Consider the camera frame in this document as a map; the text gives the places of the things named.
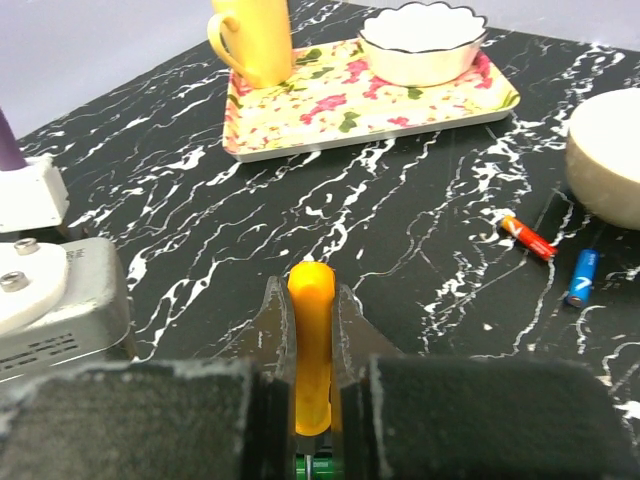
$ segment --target screw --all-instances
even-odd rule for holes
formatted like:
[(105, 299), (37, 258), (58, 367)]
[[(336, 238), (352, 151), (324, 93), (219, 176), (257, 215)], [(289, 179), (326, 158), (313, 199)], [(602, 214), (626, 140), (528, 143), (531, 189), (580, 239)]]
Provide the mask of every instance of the screw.
[(22, 272), (9, 272), (0, 277), (0, 287), (6, 293), (19, 292), (29, 285), (29, 280)]
[(35, 238), (23, 238), (13, 244), (18, 255), (31, 255), (40, 249), (40, 245)]

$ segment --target black marble countertop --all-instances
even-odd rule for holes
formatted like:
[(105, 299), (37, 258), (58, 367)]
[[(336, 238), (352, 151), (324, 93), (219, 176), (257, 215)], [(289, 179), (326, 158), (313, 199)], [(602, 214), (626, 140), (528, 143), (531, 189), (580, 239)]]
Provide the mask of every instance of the black marble countertop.
[[(299, 2), (295, 44), (352, 38), (367, 12)], [(640, 53), (504, 31), (485, 51), (522, 94), (498, 123), (240, 165), (221, 146), (229, 72), (202, 44), (22, 145), (63, 168), (70, 221), (117, 244), (142, 360), (213, 356), (270, 275), (322, 260), (405, 352), (584, 362), (633, 432), (640, 232), (585, 212), (563, 157), (572, 109), (640, 85)], [(552, 263), (496, 228), (508, 211), (558, 247)], [(588, 247), (602, 258), (577, 310), (562, 299)]]

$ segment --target blue battery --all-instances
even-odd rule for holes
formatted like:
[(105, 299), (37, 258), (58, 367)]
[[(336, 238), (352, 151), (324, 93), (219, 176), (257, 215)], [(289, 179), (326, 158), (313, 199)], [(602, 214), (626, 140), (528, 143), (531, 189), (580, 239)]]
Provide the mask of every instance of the blue battery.
[(569, 305), (582, 308), (587, 304), (597, 265), (598, 252), (595, 250), (583, 250), (580, 252), (566, 299)]

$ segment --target red battery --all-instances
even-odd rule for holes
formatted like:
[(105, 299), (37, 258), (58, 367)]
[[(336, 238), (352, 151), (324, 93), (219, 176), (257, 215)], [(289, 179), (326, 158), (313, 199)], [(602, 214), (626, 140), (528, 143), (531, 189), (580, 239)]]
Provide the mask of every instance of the red battery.
[(549, 245), (544, 238), (510, 215), (502, 219), (502, 228), (545, 261), (549, 261), (558, 251), (557, 248)]

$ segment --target scalloped rim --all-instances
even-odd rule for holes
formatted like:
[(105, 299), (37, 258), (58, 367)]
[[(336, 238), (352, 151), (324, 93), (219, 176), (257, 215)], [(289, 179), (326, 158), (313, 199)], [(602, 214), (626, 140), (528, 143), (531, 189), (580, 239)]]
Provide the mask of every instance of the scalloped rim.
[(401, 5), (401, 6), (400, 6), (400, 7), (398, 7), (398, 8), (392, 8), (392, 7), (383, 8), (383, 9), (381, 9), (381, 10), (379, 11), (378, 16), (376, 16), (376, 17), (369, 17), (369, 18), (378, 18), (378, 17), (382, 14), (382, 12), (384, 12), (385, 10), (391, 10), (391, 11), (397, 12), (397, 11), (399, 11), (399, 10), (403, 9), (404, 7), (406, 7), (407, 5), (418, 4), (418, 5), (422, 5), (422, 6), (424, 6), (424, 7), (430, 7), (431, 5), (437, 5), (437, 4), (439, 4), (439, 3), (441, 3), (441, 4), (443, 4), (443, 5), (446, 5), (446, 6), (449, 8), (449, 10), (461, 10), (461, 9), (462, 9), (462, 10), (469, 10), (469, 11), (471, 12), (471, 15), (473, 15), (473, 17), (474, 17), (474, 18), (482, 18), (482, 20), (483, 20), (483, 22), (482, 22), (482, 29), (483, 29), (483, 32), (482, 32), (480, 35), (478, 35), (477, 37), (475, 37), (473, 40), (469, 40), (469, 41), (467, 41), (467, 42), (463, 42), (463, 43), (461, 43), (461, 44), (459, 44), (459, 45), (456, 45), (455, 47), (451, 47), (451, 48), (433, 48), (433, 49), (430, 49), (430, 50), (421, 50), (421, 51), (419, 51), (419, 52), (410, 52), (410, 51), (408, 51), (408, 50), (403, 50), (403, 49), (401, 49), (401, 48), (384, 48), (384, 47), (381, 47), (381, 46), (380, 46), (380, 45), (378, 45), (377, 43), (374, 43), (374, 42), (372, 42), (371, 40), (369, 40), (369, 39), (364, 35), (364, 33), (363, 33), (363, 32), (364, 32), (364, 28), (361, 28), (361, 29), (360, 29), (360, 31), (358, 32), (358, 37), (360, 37), (362, 40), (364, 40), (365, 42), (367, 42), (369, 45), (373, 45), (374, 47), (377, 47), (377, 48), (379, 48), (380, 50), (387, 50), (387, 51), (390, 51), (390, 52), (407, 53), (407, 54), (409, 54), (409, 55), (420, 55), (420, 54), (422, 54), (422, 53), (450, 52), (450, 51), (452, 51), (452, 50), (456, 50), (456, 49), (458, 49), (458, 48), (460, 48), (460, 47), (465, 47), (465, 46), (467, 46), (467, 45), (471, 45), (471, 44), (473, 44), (473, 43), (476, 43), (476, 42), (477, 42), (478, 40), (480, 40), (482, 37), (486, 37), (486, 36), (487, 36), (487, 33), (488, 33), (488, 32), (487, 32), (487, 23), (488, 23), (488, 21), (489, 21), (489, 20), (488, 20), (488, 18), (487, 18), (486, 16), (484, 16), (484, 15), (477, 15), (477, 14), (476, 14), (476, 11), (475, 11), (473, 8), (471, 8), (471, 7), (463, 7), (463, 6), (460, 6), (460, 7), (452, 7), (452, 6), (451, 6), (451, 5), (449, 5), (447, 2), (442, 2), (442, 1), (433, 2), (433, 3), (430, 3), (430, 4), (428, 4), (428, 5), (426, 5), (426, 4), (422, 3), (422, 2), (407, 2), (407, 3), (405, 3), (405, 4)]

